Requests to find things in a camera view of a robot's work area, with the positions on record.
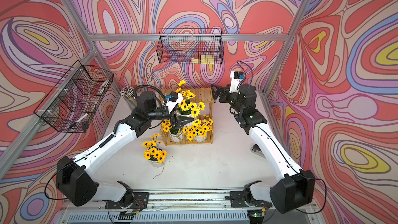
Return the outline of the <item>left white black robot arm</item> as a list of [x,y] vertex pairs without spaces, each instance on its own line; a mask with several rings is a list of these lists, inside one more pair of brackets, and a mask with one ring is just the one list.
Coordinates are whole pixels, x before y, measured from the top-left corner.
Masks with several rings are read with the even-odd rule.
[[114,179],[107,183],[95,181],[99,168],[121,148],[144,134],[154,120],[170,120],[179,128],[192,122],[192,118],[177,116],[182,103],[181,93],[161,95],[161,102],[153,91],[144,91],[136,97],[137,106],[126,118],[118,121],[114,130],[97,144],[74,158],[63,157],[57,163],[56,188],[75,206],[94,200],[107,202],[120,208],[134,203],[133,190],[124,182]]

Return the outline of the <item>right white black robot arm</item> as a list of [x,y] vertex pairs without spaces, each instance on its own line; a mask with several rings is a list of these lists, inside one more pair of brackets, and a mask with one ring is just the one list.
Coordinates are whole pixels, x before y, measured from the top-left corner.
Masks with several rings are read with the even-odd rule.
[[277,140],[266,118],[257,110],[255,87],[241,85],[232,92],[230,87],[211,85],[211,90],[214,100],[230,105],[235,120],[256,142],[275,173],[276,184],[273,186],[260,180],[247,184],[246,198],[272,203],[282,214],[310,204],[315,190],[315,176],[310,170],[304,171]]

